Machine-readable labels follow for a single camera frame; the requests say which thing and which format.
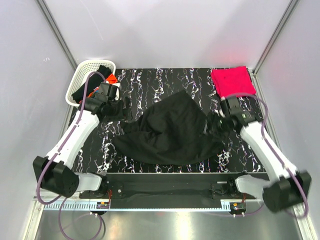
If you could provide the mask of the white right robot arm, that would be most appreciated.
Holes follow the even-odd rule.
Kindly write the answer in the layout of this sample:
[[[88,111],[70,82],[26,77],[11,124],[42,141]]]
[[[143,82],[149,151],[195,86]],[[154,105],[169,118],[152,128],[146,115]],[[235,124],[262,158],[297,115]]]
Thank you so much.
[[[228,181],[227,192],[232,198],[248,194],[273,213],[286,211],[296,205],[304,206],[305,218],[309,213],[308,193],[312,178],[307,171],[299,171],[281,152],[265,130],[265,123],[256,121],[244,113],[236,117],[219,118],[214,125],[218,131],[229,133],[237,130],[241,138],[251,147],[265,168],[268,180],[240,173]]]

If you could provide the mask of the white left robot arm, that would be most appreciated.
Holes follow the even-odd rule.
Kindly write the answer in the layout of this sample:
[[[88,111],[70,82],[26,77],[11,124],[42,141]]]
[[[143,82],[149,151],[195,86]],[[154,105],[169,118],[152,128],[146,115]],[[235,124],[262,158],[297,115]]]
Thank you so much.
[[[101,121],[118,122],[132,118],[131,99],[128,96],[105,101],[86,98],[53,149],[45,157],[37,156],[34,159],[36,194],[39,195],[40,189],[44,189],[70,198],[74,193],[90,191],[95,197],[103,198],[108,193],[106,177],[99,173],[74,172],[75,158]]]

